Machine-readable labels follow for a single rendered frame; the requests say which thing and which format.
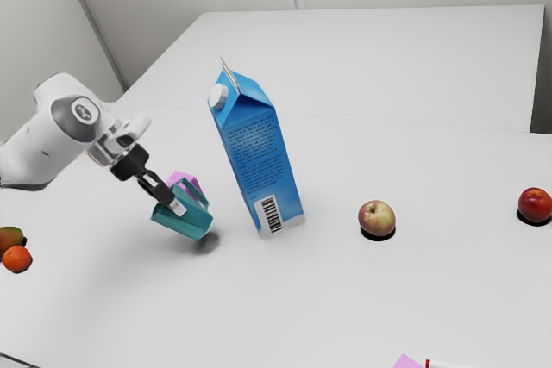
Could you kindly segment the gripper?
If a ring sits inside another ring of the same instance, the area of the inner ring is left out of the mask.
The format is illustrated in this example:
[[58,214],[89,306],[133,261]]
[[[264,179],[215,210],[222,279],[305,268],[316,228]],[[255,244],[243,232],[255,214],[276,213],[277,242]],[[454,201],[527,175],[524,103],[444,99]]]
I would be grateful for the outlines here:
[[181,217],[187,208],[178,200],[173,191],[151,170],[146,170],[149,153],[141,146],[134,145],[119,161],[110,167],[110,172],[120,181],[135,177],[138,184],[161,205]]

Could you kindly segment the teal faceted mug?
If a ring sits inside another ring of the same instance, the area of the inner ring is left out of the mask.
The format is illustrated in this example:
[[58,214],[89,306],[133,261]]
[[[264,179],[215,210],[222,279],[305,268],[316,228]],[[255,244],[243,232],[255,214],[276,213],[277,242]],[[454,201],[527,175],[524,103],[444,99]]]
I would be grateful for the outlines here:
[[212,228],[214,217],[209,211],[207,198],[198,193],[187,180],[182,179],[181,183],[184,183],[196,195],[199,201],[194,200],[175,184],[170,189],[187,208],[185,214],[177,217],[169,208],[157,203],[150,219],[190,239],[200,240]]

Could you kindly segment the blue milk carton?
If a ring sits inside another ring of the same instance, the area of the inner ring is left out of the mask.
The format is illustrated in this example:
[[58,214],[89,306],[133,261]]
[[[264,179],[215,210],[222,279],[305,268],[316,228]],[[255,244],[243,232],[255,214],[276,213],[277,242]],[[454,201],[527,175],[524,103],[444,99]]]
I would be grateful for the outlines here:
[[304,221],[276,109],[260,85],[225,61],[210,112],[254,225],[263,238]]

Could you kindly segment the red-green mango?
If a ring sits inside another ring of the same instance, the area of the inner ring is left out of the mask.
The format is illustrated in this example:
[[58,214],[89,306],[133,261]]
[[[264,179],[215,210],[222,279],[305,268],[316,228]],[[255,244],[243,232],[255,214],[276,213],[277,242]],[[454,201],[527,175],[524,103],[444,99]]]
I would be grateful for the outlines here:
[[0,259],[13,246],[24,246],[26,238],[18,227],[0,227]]

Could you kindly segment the orange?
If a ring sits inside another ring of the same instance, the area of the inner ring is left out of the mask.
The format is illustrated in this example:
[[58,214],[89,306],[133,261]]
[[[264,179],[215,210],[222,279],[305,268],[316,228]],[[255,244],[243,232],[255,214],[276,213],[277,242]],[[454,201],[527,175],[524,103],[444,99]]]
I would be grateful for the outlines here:
[[26,271],[32,264],[33,258],[25,246],[13,246],[2,256],[3,266],[13,273]]

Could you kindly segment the yellow-red apple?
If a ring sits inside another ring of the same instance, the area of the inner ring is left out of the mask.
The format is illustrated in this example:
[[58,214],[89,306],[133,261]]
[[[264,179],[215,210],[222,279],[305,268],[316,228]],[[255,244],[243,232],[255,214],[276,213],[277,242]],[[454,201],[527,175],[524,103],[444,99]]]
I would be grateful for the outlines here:
[[377,239],[387,238],[396,227],[396,216],[392,207],[381,200],[363,203],[358,212],[361,230]]

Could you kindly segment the pink flat block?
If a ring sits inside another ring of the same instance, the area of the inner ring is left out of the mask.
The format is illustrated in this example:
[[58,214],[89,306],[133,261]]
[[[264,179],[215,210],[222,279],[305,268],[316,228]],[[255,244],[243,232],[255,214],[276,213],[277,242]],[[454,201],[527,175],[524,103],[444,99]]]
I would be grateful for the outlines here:
[[393,364],[392,368],[425,368],[425,366],[419,364],[416,360],[410,358],[406,354],[401,354]]

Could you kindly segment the white box with red stripe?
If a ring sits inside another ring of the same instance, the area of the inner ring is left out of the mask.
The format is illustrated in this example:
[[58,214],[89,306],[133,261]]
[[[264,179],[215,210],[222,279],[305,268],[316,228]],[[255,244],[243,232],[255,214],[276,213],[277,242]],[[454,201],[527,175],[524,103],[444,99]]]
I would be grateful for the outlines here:
[[423,368],[477,368],[474,365],[460,364],[456,362],[443,361],[440,359],[426,359]]

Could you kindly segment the red apple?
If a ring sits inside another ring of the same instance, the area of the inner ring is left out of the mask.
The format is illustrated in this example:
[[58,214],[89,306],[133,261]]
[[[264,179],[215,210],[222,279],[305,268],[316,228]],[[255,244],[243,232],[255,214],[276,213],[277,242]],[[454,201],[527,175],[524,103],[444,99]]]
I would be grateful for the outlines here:
[[527,221],[547,221],[552,216],[552,196],[537,187],[527,188],[518,198],[517,209]]

